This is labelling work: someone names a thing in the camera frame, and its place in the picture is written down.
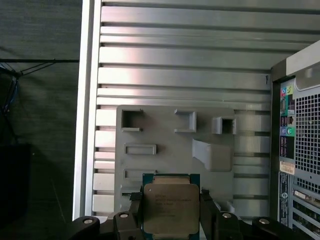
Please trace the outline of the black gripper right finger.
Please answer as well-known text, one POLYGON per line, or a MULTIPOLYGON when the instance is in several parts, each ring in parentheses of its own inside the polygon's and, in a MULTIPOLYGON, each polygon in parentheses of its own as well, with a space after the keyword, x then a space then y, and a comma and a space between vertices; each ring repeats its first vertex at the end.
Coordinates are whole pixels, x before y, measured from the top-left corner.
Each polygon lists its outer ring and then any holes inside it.
POLYGON ((256 217, 248 224, 235 214, 220 210, 206 189, 200 194, 200 224, 207 240, 307 239, 270 217, 256 217))

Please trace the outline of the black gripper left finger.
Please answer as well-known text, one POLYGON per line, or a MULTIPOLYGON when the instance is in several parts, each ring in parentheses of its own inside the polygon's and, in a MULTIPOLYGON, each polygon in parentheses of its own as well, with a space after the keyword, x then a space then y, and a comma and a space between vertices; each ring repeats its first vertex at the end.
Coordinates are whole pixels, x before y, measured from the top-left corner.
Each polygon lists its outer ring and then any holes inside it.
POLYGON ((106 221, 82 216, 67 224, 66 240, 140 240, 142 238, 142 193, 130 195, 130 207, 114 212, 106 221))

